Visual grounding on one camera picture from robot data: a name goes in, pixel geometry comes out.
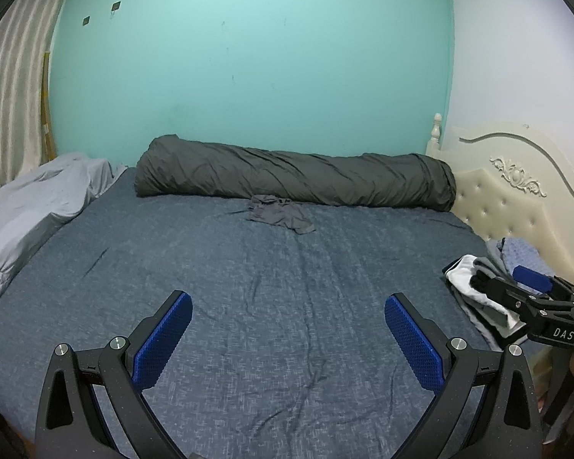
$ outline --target rolled comforter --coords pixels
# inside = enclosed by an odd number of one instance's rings
[[[425,155],[353,157],[202,143],[175,134],[155,138],[136,167],[138,196],[195,194],[448,211],[455,201],[450,167]]]

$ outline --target white wall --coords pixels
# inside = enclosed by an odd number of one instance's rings
[[[550,137],[574,166],[574,15],[563,0],[453,0],[447,127],[509,120]],[[455,138],[445,132],[445,146]]]

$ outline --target metal screw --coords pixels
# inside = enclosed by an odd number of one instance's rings
[[[60,343],[57,347],[55,347],[56,355],[64,355],[66,352],[68,352],[68,345],[65,343]]]
[[[453,339],[450,341],[450,344],[456,350],[463,350],[468,346],[468,344],[464,339]]]
[[[111,349],[119,350],[126,344],[124,337],[115,337],[111,340]]]
[[[521,347],[519,345],[510,345],[508,347],[508,351],[512,354],[512,355],[521,355],[523,354],[523,351],[521,350]]]

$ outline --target striped curtain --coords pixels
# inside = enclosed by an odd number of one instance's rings
[[[63,0],[15,0],[0,20],[0,187],[44,162],[43,54]]]

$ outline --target bedpost finial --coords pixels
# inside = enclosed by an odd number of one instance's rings
[[[432,128],[432,139],[438,141],[440,139],[440,126],[442,125],[442,116],[436,114],[434,116],[434,126]]]

